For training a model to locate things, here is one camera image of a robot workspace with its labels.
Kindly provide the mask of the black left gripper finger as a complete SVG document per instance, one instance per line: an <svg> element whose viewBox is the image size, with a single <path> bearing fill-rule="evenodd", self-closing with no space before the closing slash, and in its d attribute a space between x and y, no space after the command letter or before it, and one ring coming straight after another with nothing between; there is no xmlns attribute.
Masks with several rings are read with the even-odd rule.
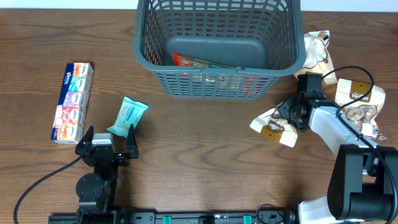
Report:
<svg viewBox="0 0 398 224"><path fill-rule="evenodd" d="M86 134L82 137L81 141L79 142L79 148L84 148L91 145L93 137L94 137L94 127L90 126Z"/></svg>
<svg viewBox="0 0 398 224"><path fill-rule="evenodd" d="M134 136L133 124L131 124L129 127L125 146L129 155L137 155L137 143Z"/></svg>

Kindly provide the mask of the white brown snack bag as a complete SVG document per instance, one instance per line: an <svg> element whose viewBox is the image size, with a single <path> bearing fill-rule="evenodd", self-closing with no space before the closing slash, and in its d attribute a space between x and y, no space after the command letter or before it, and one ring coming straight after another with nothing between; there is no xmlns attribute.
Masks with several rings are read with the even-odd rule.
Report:
<svg viewBox="0 0 398 224"><path fill-rule="evenodd" d="M278 109L281 104L253 119L250 128L266 138L288 147L294 147L298 138L297 130L279 113Z"/></svg>

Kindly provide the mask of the beige snack bag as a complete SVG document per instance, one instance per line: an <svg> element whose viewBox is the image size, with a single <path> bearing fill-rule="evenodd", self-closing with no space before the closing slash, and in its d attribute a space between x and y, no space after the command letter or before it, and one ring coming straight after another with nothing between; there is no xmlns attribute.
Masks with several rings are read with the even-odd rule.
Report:
<svg viewBox="0 0 398 224"><path fill-rule="evenodd" d="M336 89L335 101L338 105L345 105L363 96L370 88L369 83L357 82L340 78ZM342 111L345 116L367 137L386 140L375 122L376 116L384 106L386 94L376 85L369 95L352 105L345 106Z"/></svg>

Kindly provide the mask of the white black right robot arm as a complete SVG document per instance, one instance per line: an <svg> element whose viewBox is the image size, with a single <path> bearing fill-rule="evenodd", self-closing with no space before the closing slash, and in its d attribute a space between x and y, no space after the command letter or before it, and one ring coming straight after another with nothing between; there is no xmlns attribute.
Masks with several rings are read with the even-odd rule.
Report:
<svg viewBox="0 0 398 224"><path fill-rule="evenodd" d="M322 92L322 77L299 75L297 94L279 114L317 133L336 156L327 195L299 203L297 223L358 223L397 216L397 150L364 136Z"/></svg>

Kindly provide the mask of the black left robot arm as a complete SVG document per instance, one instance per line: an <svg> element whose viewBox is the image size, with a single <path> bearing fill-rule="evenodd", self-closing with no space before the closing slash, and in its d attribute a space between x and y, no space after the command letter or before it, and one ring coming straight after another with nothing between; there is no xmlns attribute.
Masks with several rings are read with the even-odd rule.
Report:
<svg viewBox="0 0 398 224"><path fill-rule="evenodd" d="M129 223L127 211L114 204L118 182L118 169L128 166L131 159L138 158L139 151L134 137L134 126L130 125L126 138L126 152L115 153L111 133L94 133L89 127L76 145L75 153L90 167L92 173L85 174L76 183L79 197L78 223Z"/></svg>

